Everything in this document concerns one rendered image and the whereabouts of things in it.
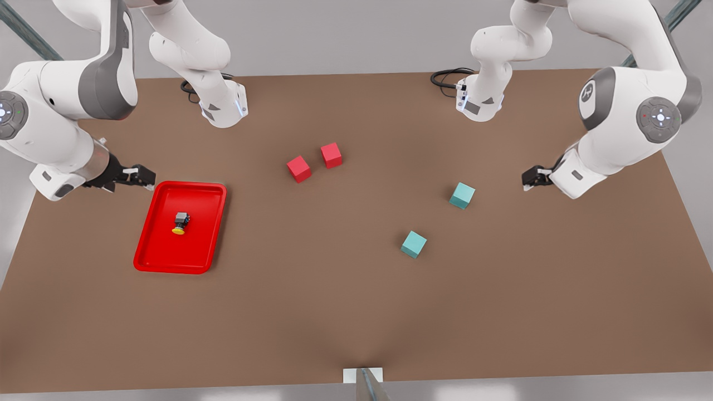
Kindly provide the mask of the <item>teal cube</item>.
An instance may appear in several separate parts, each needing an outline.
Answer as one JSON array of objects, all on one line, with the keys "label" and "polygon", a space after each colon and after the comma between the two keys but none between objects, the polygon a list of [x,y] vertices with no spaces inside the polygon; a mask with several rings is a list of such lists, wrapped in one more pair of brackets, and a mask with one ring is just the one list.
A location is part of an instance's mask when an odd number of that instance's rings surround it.
[{"label": "teal cube", "polygon": [[410,231],[409,234],[407,234],[407,238],[405,238],[401,245],[401,251],[409,257],[417,258],[423,250],[423,246],[425,246],[425,244],[426,238],[423,238],[423,236],[415,231]]},{"label": "teal cube", "polygon": [[465,210],[471,203],[476,190],[469,185],[459,182],[449,198],[449,203],[458,208]]}]

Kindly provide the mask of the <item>red plastic tray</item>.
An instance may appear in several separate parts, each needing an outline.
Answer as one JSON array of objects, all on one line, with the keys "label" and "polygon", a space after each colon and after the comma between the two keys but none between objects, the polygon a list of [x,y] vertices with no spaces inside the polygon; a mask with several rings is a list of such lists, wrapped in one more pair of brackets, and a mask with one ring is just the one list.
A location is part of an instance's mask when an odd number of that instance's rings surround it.
[{"label": "red plastic tray", "polygon": [[[144,272],[199,275],[212,264],[221,231],[227,188],[219,183],[163,181],[155,187],[133,258]],[[175,234],[175,215],[187,212],[185,234]]]}]

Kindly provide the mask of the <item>red cube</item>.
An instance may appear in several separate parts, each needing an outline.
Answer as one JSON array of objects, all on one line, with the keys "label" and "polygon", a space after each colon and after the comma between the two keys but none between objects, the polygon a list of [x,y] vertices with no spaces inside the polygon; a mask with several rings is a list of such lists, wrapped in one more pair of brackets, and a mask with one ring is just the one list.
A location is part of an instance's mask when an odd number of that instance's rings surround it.
[{"label": "red cube", "polygon": [[321,156],[326,168],[331,169],[342,165],[342,154],[337,143],[331,143],[320,147]]},{"label": "red cube", "polygon": [[301,155],[287,162],[287,168],[296,183],[301,183],[312,175],[310,166]]}]

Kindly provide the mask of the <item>silver frame post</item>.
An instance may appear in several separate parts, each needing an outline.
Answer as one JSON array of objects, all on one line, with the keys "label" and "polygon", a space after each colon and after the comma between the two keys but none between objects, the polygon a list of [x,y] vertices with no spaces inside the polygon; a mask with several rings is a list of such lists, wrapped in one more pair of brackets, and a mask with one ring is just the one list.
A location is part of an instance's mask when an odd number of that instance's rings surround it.
[{"label": "silver frame post", "polygon": [[663,18],[667,32],[672,33],[702,2],[703,0],[678,0],[674,7],[672,7]]},{"label": "silver frame post", "polygon": [[0,21],[10,28],[26,45],[43,60],[63,61],[64,59],[45,39],[15,11],[6,0],[0,0]]},{"label": "silver frame post", "polygon": [[355,401],[391,401],[369,368],[356,369]]}]

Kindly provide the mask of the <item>white post foot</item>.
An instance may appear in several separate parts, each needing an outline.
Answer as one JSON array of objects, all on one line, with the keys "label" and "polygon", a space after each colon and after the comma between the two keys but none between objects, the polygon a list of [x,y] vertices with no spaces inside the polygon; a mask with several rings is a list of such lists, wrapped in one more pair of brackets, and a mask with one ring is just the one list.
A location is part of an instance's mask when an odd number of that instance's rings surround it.
[{"label": "white post foot", "polygon": [[347,368],[342,370],[342,383],[355,384],[362,371],[364,371],[364,377],[368,378],[370,383],[382,383],[384,381],[384,370],[382,367]]}]

